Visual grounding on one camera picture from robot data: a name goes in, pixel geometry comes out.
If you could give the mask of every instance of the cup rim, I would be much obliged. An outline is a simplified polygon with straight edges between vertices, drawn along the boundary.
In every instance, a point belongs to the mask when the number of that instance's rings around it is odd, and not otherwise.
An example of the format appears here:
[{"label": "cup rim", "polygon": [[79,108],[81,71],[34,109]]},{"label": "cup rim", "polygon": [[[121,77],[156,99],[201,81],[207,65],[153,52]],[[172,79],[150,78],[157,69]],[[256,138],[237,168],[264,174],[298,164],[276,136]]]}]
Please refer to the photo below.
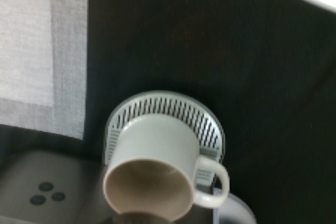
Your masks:
[{"label": "cup rim", "polygon": [[187,206],[186,208],[181,210],[180,213],[177,213],[177,215],[172,217],[172,218],[168,218],[168,217],[163,217],[166,220],[169,221],[175,221],[178,220],[184,215],[186,213],[189,212],[190,208],[192,208],[192,205],[193,205],[193,198],[195,198],[195,189],[193,189],[193,185],[192,185],[192,181],[189,180],[189,177],[186,175],[186,173],[183,172],[183,170],[178,168],[178,167],[174,167],[169,163],[166,163],[163,160],[159,160],[159,159],[154,159],[154,158],[136,158],[136,159],[129,159],[127,161],[123,161],[121,163],[118,163],[112,169],[108,168],[108,171],[105,173],[105,177],[103,177],[103,197],[105,197],[105,200],[112,208],[112,210],[120,214],[120,210],[117,209],[112,201],[109,200],[109,198],[106,197],[108,193],[106,193],[106,182],[108,182],[108,179],[109,179],[109,176],[112,174],[112,172],[115,171],[115,168],[123,166],[124,164],[130,163],[130,162],[136,162],[136,161],[153,161],[153,162],[157,162],[157,163],[162,163],[163,165],[169,166],[171,168],[174,168],[178,173],[181,174],[181,177],[187,183],[187,187],[189,187],[189,192],[190,192],[190,199],[189,199],[189,203],[187,203]]}]

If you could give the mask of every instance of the coffee cup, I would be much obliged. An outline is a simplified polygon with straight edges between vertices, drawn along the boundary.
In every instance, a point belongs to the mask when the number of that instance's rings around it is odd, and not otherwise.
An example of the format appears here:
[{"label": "coffee cup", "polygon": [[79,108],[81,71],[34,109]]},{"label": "coffee cup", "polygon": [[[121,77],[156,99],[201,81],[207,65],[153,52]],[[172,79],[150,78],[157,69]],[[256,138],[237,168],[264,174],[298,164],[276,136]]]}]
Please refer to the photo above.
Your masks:
[{"label": "coffee cup", "polygon": [[[198,169],[216,173],[220,195],[196,189]],[[219,207],[228,192],[226,170],[199,155],[199,141],[189,126],[162,114],[130,120],[118,135],[103,178],[103,195],[114,211],[147,213],[175,221],[192,204]]]}]

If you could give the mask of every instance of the cup handle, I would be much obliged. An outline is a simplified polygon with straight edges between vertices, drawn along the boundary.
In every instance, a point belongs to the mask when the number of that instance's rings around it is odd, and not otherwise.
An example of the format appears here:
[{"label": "cup handle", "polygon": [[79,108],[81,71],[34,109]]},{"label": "cup handle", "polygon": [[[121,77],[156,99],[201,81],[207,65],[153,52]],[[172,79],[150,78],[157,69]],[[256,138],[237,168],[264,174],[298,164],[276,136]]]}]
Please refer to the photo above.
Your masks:
[{"label": "cup handle", "polygon": [[229,192],[229,178],[226,169],[219,162],[201,155],[198,156],[196,169],[204,169],[214,172],[222,182],[222,194],[211,195],[201,192],[195,188],[193,203],[205,208],[217,208],[222,205]]}]

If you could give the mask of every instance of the control button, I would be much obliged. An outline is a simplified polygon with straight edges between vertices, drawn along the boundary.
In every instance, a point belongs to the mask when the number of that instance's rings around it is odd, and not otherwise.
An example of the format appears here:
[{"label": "control button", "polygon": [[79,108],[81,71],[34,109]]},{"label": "control button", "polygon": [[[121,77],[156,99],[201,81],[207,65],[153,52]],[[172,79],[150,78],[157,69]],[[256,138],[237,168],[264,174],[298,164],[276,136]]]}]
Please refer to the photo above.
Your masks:
[{"label": "control button", "polygon": [[33,205],[42,205],[45,203],[46,199],[45,199],[45,196],[42,195],[34,195],[31,198],[30,198],[30,203]]},{"label": "control button", "polygon": [[55,192],[52,195],[51,195],[51,198],[54,201],[63,201],[66,199],[66,195],[64,193],[61,192]]},{"label": "control button", "polygon": [[40,183],[40,185],[39,185],[39,190],[40,191],[51,191],[52,189],[54,189],[52,183],[49,183],[49,182]]}]

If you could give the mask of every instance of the gray fabric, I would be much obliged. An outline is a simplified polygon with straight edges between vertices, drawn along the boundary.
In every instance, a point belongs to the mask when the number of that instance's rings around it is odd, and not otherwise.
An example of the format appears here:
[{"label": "gray fabric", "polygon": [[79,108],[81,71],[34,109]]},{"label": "gray fabric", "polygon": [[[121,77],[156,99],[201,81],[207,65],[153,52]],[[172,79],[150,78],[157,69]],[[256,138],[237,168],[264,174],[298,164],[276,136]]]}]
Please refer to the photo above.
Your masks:
[{"label": "gray fabric", "polygon": [[0,27],[0,124],[82,139],[87,0],[1,0]]}]

